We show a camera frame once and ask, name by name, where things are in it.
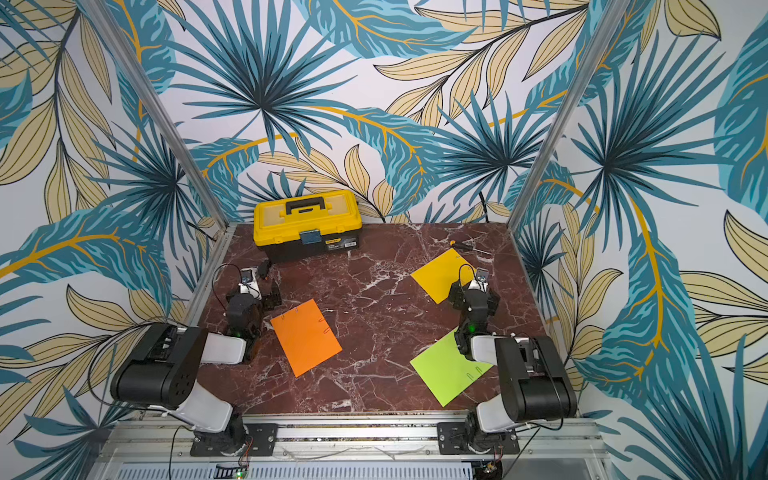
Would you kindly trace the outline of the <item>yellow paper sheet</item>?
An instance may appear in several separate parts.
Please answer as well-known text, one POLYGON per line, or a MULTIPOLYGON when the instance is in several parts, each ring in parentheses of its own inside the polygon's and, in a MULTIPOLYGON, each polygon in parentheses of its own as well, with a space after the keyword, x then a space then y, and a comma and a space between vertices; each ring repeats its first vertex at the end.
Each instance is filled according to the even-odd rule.
POLYGON ((453 248, 411 274, 422 290, 436 303, 449 297, 451 286, 460 281, 467 285, 474 279, 474 267, 453 248))

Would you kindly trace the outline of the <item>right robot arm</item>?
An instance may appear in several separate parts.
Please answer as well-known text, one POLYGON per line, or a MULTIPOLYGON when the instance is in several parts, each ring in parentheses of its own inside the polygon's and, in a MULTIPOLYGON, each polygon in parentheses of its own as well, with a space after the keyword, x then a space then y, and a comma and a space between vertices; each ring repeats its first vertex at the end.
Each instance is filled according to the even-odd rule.
POLYGON ((497 368, 500 393, 474 406, 463 423, 440 423, 443 454, 518 451, 517 430, 544 429, 577 413, 577 399, 553 340, 547 336, 494 335, 488 323, 500 297, 484 280, 454 282, 448 300, 460 313, 454 332, 458 352, 497 368))

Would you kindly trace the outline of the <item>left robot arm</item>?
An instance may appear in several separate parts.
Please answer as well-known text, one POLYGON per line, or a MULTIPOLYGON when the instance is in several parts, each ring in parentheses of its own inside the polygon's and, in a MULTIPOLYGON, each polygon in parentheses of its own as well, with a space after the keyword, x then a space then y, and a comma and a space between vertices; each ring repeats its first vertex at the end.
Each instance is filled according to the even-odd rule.
POLYGON ((168 414, 193 432, 194 455, 245 455, 254 435, 238 407, 197 380, 200 366, 246 365, 253 360, 264 315, 282 304, 279 286, 257 292, 246 284, 227 297, 224 334, 200 327, 155 324, 119 367, 110 385, 113 399, 168 414))

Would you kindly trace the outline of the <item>orange paper sheet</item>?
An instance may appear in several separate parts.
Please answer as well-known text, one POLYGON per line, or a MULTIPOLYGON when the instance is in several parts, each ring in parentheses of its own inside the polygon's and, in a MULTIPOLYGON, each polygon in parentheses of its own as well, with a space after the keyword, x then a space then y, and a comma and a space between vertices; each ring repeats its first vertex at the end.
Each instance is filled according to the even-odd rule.
POLYGON ((314 300, 271 320, 293 374, 300 377, 342 351, 314 300))

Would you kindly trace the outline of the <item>lime green paper sheet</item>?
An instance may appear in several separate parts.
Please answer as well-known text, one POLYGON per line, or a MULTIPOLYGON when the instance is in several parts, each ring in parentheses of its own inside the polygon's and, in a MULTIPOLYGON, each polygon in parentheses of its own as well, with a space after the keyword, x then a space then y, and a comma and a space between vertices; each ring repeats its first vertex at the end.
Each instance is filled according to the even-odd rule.
POLYGON ((492 367, 466 359, 458 350, 455 333, 456 329, 451 330, 410 361, 441 407, 446 407, 492 367))

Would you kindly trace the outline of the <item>yellow black toolbox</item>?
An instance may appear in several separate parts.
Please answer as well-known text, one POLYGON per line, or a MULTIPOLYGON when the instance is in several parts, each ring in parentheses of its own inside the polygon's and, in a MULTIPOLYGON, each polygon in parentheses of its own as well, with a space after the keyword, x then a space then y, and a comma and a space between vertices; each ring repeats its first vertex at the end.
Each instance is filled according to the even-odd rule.
POLYGON ((353 193, 334 190, 257 205, 253 241, 272 262, 293 262, 358 248, 362 225, 353 193))

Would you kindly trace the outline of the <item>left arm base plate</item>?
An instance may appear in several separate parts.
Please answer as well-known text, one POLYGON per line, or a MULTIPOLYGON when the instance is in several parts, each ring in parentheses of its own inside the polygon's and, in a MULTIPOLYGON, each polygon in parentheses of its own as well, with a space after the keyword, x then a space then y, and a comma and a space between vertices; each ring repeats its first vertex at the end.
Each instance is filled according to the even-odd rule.
POLYGON ((219 433, 196 432, 192 457, 269 457, 277 440, 276 423, 230 425, 219 433))

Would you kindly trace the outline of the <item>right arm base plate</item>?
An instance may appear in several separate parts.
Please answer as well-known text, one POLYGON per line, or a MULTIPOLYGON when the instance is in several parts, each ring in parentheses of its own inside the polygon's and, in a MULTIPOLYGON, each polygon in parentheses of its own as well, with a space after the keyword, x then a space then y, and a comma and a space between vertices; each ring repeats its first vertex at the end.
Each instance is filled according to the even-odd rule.
POLYGON ((511 431, 487 433, 467 422, 440 422, 437 440, 441 455, 516 454, 520 451, 517 436, 511 431))

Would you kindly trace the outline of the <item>aluminium front frame rail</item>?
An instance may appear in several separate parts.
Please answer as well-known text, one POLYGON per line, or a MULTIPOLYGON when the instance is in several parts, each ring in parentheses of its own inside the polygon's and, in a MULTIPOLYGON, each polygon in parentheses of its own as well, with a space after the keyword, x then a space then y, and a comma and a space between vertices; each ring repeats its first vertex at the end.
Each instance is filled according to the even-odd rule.
POLYGON ((124 421, 91 479, 615 479, 589 419, 524 426, 507 447, 460 444, 460 411, 248 415, 255 434, 242 456, 203 455, 171 421, 124 421))

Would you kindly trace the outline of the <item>left aluminium corner post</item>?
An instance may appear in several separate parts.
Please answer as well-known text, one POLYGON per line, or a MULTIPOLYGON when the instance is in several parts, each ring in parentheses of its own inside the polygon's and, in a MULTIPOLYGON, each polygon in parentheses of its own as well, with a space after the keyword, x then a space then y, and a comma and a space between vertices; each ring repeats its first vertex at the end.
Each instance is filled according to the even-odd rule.
POLYGON ((119 25, 114 16, 109 12, 107 4, 104 1, 96 0, 85 0, 81 1, 80 4, 86 15, 93 22, 97 33, 110 49, 117 64, 132 84, 138 99, 145 105, 147 113, 154 121, 159 133, 165 138, 180 166, 186 172, 191 185, 197 190, 206 210, 219 228, 226 230, 229 226, 227 217, 223 214, 217 199, 207 186, 201 170, 197 167, 190 151, 172 122, 171 116, 162 105, 140 61, 131 52, 128 39, 119 31, 119 25))

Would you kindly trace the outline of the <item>aluminium corner post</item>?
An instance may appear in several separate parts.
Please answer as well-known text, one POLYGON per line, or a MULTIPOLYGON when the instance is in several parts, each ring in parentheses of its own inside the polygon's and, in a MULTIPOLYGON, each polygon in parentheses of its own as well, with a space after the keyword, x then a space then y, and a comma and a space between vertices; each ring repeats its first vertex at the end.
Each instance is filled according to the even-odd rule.
POLYGON ((104 1, 96 0, 85 0, 81 1, 80 4, 86 15, 93 22, 97 33, 110 49, 117 64, 132 84, 138 99, 145 105, 147 113, 154 121, 159 133, 165 138, 180 166, 186 172, 191 185, 197 190, 206 210, 219 228, 226 230, 229 226, 227 217, 223 214, 217 199, 207 186, 201 170, 197 167, 190 151, 172 122, 171 116, 162 105, 140 61, 131 52, 128 39, 119 31, 119 25, 114 16, 109 12, 107 4, 104 1))
POLYGON ((521 224, 527 206, 534 197, 537 185, 541 181, 547 164, 555 151, 557 142, 561 138, 571 115, 577 109, 589 81, 601 63, 603 52, 609 47, 612 36, 619 26, 621 17, 628 4, 628 1, 609 1, 606 5, 600 23, 597 25, 593 37, 586 46, 583 62, 574 72, 565 98, 557 111, 547 137, 544 139, 538 155, 528 171, 526 182, 518 195, 515 207, 507 223, 511 237, 514 236, 518 226, 521 224))

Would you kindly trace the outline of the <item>right aluminium corner post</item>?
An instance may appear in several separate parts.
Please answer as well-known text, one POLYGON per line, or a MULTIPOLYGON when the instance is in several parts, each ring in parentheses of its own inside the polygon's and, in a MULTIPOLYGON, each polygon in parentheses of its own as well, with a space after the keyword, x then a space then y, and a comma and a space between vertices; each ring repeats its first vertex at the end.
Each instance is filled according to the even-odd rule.
POLYGON ((628 4, 628 1, 609 1, 606 5, 600 23, 597 25, 593 37, 586 46, 583 62, 574 72, 565 98, 557 111, 547 137, 544 139, 538 155, 528 171, 526 182, 518 195, 515 207, 507 223, 511 237, 514 236, 518 226, 521 224, 527 206, 534 197, 537 185, 541 181, 547 164, 555 151, 557 142, 561 138, 571 115, 577 109, 589 81, 601 63, 603 52, 609 47, 612 36, 619 26, 621 17, 628 4))

